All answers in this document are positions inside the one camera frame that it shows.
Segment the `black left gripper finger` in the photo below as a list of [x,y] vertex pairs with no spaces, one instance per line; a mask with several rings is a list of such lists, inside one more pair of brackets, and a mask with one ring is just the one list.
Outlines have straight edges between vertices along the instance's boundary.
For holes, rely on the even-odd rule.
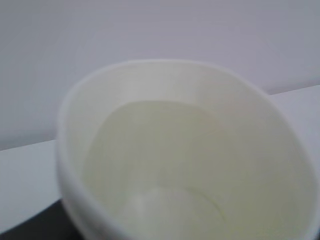
[[80,233],[71,222],[62,201],[50,205],[39,214],[5,231],[2,240],[79,240]]

